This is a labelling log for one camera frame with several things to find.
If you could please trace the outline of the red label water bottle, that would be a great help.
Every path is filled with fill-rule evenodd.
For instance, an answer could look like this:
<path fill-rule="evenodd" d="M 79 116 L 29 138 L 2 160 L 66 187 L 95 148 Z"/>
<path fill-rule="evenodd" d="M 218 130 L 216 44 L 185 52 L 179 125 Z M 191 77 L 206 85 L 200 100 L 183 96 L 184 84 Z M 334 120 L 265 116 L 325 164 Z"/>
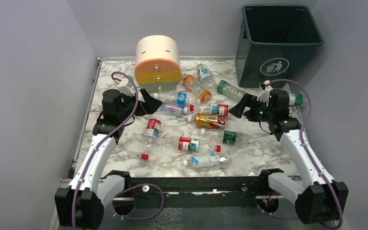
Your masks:
<path fill-rule="evenodd" d="M 228 116 L 229 105 L 227 104 L 211 104 L 204 103 L 198 105 L 190 105 L 190 112 L 208 114 L 208 115 L 223 115 Z"/>

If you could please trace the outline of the clear bottle dark green label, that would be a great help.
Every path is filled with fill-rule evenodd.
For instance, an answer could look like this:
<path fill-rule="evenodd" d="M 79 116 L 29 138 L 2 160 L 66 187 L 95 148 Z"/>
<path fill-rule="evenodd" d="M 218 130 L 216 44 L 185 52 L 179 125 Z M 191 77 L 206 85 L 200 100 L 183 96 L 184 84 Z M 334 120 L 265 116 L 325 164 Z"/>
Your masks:
<path fill-rule="evenodd" d="M 238 132 L 224 129 L 205 129 L 202 128 L 200 134 L 204 137 L 216 140 L 226 145 L 235 145 L 240 142 L 241 136 Z"/>

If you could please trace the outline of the gold red drink bottle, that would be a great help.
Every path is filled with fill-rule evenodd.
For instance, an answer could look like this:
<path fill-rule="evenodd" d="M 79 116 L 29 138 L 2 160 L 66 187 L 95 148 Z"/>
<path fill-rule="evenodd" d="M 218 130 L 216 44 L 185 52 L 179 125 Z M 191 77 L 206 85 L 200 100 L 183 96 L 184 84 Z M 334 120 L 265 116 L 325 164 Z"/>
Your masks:
<path fill-rule="evenodd" d="M 225 115 L 194 114 L 187 117 L 188 123 L 194 123 L 197 127 L 205 129 L 223 129 L 226 124 Z"/>

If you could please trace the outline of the white blue tea bottle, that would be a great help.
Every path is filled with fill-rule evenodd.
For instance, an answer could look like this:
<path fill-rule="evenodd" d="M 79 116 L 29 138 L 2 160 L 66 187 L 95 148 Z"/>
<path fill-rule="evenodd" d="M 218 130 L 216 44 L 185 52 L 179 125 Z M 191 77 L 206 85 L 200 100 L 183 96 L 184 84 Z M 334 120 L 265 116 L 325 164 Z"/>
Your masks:
<path fill-rule="evenodd" d="M 183 160 L 184 167 L 193 170 L 226 168 L 231 164 L 231 156 L 216 152 L 192 155 Z"/>

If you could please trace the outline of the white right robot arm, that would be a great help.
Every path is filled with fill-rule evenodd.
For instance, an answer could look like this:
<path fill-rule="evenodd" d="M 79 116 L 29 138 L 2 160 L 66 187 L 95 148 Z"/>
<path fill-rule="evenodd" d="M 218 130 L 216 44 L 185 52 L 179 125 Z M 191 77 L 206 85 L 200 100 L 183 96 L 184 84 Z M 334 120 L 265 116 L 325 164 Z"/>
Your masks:
<path fill-rule="evenodd" d="M 292 180 L 280 169 L 263 170 L 259 175 L 262 191 L 280 193 L 294 205 L 298 219 L 304 224 L 342 222 L 348 187 L 327 172 L 298 119 L 289 116 L 286 91 L 271 90 L 268 102 L 246 93 L 229 113 L 237 118 L 244 116 L 251 122 L 268 123 L 270 133 L 281 143 L 300 173 L 302 183 Z"/>

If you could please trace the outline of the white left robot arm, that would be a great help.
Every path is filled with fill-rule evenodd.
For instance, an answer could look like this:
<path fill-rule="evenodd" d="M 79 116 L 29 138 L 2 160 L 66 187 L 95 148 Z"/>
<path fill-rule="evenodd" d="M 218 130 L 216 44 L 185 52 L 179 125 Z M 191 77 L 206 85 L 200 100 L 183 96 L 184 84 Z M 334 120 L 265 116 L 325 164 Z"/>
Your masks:
<path fill-rule="evenodd" d="M 93 128 L 91 146 L 77 174 L 65 188 L 55 193 L 59 224 L 72 229 L 96 230 L 101 225 L 105 207 L 127 188 L 130 175 L 118 172 L 101 182 L 106 162 L 123 134 L 125 123 L 132 116 L 151 115 L 162 101 L 151 97 L 145 89 L 127 96 L 117 89 L 106 90 L 102 97 L 101 117 Z"/>

